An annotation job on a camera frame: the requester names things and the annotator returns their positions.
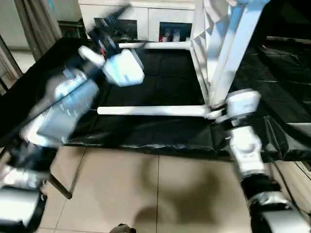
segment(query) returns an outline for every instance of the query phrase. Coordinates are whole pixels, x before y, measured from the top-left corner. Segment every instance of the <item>white metal frame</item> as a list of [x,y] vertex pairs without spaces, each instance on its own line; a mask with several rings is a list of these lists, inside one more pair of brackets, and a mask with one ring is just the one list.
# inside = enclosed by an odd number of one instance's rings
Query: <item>white metal frame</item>
[[[98,114],[219,117],[220,112],[213,113],[208,106],[217,107],[226,99],[267,2],[269,0],[197,0],[190,41],[146,45],[147,49],[190,51],[205,105],[99,107]],[[121,48],[136,46],[139,44],[120,44]]]

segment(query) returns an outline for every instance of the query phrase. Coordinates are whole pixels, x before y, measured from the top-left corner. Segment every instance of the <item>white rod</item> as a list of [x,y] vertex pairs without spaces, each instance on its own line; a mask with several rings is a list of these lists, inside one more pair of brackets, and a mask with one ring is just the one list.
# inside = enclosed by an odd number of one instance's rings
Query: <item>white rod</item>
[[[143,43],[120,43],[119,47],[121,49],[135,49]],[[189,50],[190,41],[183,42],[151,42],[145,45],[146,49],[156,49],[156,50]]]
[[100,115],[180,116],[209,119],[221,116],[221,110],[210,112],[207,105],[99,107],[97,113]]

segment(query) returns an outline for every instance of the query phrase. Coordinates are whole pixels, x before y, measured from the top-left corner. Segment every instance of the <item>black cable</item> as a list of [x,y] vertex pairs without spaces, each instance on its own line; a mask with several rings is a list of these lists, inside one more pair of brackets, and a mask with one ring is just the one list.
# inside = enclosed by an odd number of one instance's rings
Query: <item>black cable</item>
[[285,188],[286,188],[288,194],[290,195],[290,198],[291,198],[291,201],[292,201],[293,205],[296,207],[296,209],[297,209],[300,213],[303,212],[303,213],[307,214],[308,216],[311,216],[311,213],[308,213],[307,211],[301,209],[301,208],[298,206],[297,202],[296,202],[295,199],[294,199],[294,196],[293,196],[291,190],[289,189],[289,187],[288,187],[288,185],[287,185],[287,183],[286,183],[286,180],[285,180],[285,178],[284,178],[284,176],[283,176],[283,173],[281,172],[281,170],[279,169],[279,167],[276,165],[276,162],[275,162],[270,156],[267,156],[267,157],[268,157],[268,159],[271,161],[271,163],[275,166],[277,172],[279,173],[279,175],[280,175],[280,177],[281,177],[281,179],[282,179],[282,181],[283,181],[283,183],[284,183],[284,185],[285,185]]
[[298,165],[297,162],[294,162],[296,166],[306,175],[306,177],[311,181],[311,177]]

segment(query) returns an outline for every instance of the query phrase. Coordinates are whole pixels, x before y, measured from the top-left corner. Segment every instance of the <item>black table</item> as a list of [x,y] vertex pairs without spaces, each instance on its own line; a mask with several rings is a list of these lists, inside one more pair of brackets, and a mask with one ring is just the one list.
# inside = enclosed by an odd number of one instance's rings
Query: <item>black table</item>
[[[90,42],[62,38],[0,99],[0,136],[27,117],[44,95],[47,80],[61,70],[81,45]],[[252,125],[262,139],[263,155],[277,160],[311,160],[311,150],[297,142],[276,121],[309,131],[311,126],[310,49],[291,43],[267,43],[248,48],[231,91],[251,87],[263,103]],[[200,105],[203,97],[190,53],[186,50],[148,50],[141,56],[145,80],[131,87],[111,86],[96,79],[100,93],[92,109],[77,124],[67,145],[119,148],[152,154],[229,160],[223,125],[199,117],[103,116],[98,106]]]

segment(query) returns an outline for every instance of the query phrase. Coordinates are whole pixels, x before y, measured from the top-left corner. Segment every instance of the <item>tile floor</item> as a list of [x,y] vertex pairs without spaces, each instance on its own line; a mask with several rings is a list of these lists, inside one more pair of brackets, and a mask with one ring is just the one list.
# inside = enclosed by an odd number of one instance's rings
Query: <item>tile floor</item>
[[[230,163],[62,147],[52,172],[70,187],[81,160],[71,200],[47,187],[39,233],[108,233],[119,223],[139,233],[251,232]],[[286,179],[297,202],[309,211],[310,181],[294,163],[280,165],[290,171]]]

